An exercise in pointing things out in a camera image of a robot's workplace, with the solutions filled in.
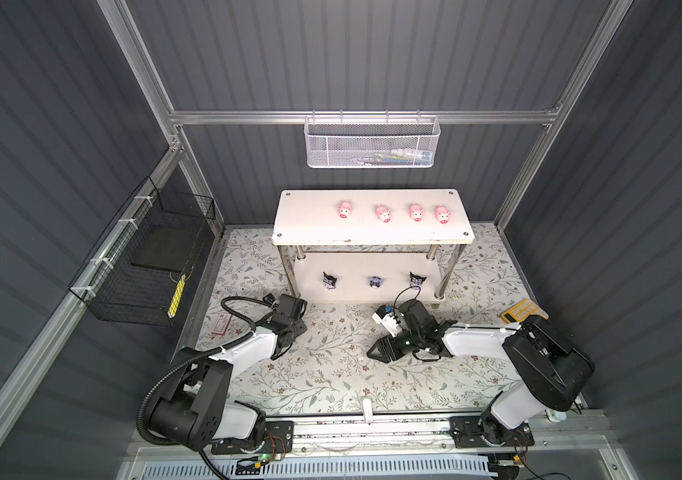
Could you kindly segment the black-headed purple toy figure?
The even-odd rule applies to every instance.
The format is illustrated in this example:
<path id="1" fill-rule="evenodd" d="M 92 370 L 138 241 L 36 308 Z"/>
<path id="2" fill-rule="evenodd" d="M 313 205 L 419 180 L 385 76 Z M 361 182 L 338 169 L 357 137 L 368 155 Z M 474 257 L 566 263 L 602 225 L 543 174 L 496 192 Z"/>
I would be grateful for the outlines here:
<path id="1" fill-rule="evenodd" d="M 369 277 L 369 286 L 373 288 L 380 288 L 383 284 L 383 279 L 378 276 Z"/>

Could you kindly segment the pink pig toy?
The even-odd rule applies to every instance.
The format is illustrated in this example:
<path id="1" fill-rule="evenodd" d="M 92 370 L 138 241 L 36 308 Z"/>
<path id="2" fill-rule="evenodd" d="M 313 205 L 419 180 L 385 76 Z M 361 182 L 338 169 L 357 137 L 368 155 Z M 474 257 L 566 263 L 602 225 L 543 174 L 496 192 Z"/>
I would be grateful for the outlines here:
<path id="1" fill-rule="evenodd" d="M 435 209 L 435 217 L 440 224 L 447 224 L 451 218 L 451 211 L 440 205 Z"/>
<path id="2" fill-rule="evenodd" d="M 338 206 L 338 215 L 342 219 L 348 218 L 352 213 L 352 204 L 349 201 L 343 201 Z"/>
<path id="3" fill-rule="evenodd" d="M 391 209 L 385 205 L 378 205 L 375 209 L 375 213 L 379 221 L 383 223 L 388 223 L 391 221 Z"/>
<path id="4" fill-rule="evenodd" d="M 415 222 L 420 222 L 423 219 L 424 209 L 418 204 L 411 204 L 409 208 L 409 217 Z"/>

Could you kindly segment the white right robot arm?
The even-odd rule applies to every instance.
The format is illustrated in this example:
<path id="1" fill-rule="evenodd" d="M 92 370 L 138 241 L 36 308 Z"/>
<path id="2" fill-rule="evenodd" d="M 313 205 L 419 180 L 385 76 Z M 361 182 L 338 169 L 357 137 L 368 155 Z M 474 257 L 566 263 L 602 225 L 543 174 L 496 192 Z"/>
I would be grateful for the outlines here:
<path id="1" fill-rule="evenodd" d="M 568 411 L 595 372 L 593 360 L 540 315 L 500 327 L 461 325 L 437 320 L 411 299 L 381 305 L 372 318 L 387 334 L 367 351 L 370 359 L 391 363 L 423 351 L 433 361 L 477 356 L 514 367 L 518 380 L 498 393 L 476 421 L 491 446 L 505 444 L 545 410 Z"/>

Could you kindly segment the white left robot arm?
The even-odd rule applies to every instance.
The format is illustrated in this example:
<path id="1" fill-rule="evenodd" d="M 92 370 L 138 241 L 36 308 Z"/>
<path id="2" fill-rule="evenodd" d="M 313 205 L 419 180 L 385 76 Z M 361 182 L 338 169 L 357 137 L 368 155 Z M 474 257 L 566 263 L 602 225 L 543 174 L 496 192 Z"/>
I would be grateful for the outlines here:
<path id="1" fill-rule="evenodd" d="M 262 299 L 228 296 L 224 312 L 247 325 L 245 333 L 208 350 L 185 347 L 150 388 L 136 417 L 139 435 L 153 445 L 201 452 L 210 445 L 244 451 L 262 447 L 266 414 L 229 397 L 231 381 L 251 366 L 276 361 L 306 332 L 307 302 L 283 294 Z"/>

